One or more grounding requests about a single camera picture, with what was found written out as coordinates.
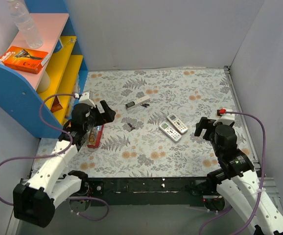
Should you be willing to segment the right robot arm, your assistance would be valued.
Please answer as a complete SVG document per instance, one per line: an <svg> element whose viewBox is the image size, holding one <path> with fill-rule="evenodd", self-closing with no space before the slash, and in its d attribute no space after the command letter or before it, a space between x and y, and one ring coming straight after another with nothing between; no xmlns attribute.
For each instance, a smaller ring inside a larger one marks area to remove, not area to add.
<svg viewBox="0 0 283 235"><path fill-rule="evenodd" d="M218 120L202 117L195 136L212 144L220 169L207 175L206 188L223 196L254 235L283 235L283 215L263 187L255 167L237 146L233 117Z"/></svg>

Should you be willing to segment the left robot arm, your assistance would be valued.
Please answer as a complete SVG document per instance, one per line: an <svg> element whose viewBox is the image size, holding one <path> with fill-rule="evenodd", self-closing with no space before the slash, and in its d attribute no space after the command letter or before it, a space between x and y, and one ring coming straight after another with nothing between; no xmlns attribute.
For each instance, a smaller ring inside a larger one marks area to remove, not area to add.
<svg viewBox="0 0 283 235"><path fill-rule="evenodd" d="M103 112L90 101L80 101L73 108L71 118L63 126L51 156L25 184L13 190L13 212L16 219L46 227L57 207L72 194L85 195L89 190L88 175L70 172L58 182L69 161L87 141L90 131L97 126L113 122L116 112L106 101L100 102Z"/></svg>

